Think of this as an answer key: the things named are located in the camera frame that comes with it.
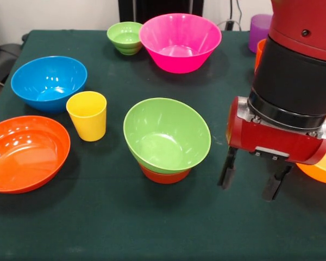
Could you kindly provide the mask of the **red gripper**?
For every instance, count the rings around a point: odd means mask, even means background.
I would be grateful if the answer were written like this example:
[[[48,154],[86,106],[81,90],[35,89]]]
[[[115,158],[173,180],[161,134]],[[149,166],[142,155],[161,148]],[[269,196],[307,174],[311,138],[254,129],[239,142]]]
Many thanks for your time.
[[[227,190],[235,175],[237,150],[259,155],[271,155],[291,163],[275,167],[262,192],[262,199],[273,201],[278,196],[285,177],[292,171],[292,163],[313,165],[326,154],[326,119],[311,136],[308,131],[293,131],[271,125],[264,120],[255,122],[245,97],[233,100],[227,123],[227,157],[217,185]]]

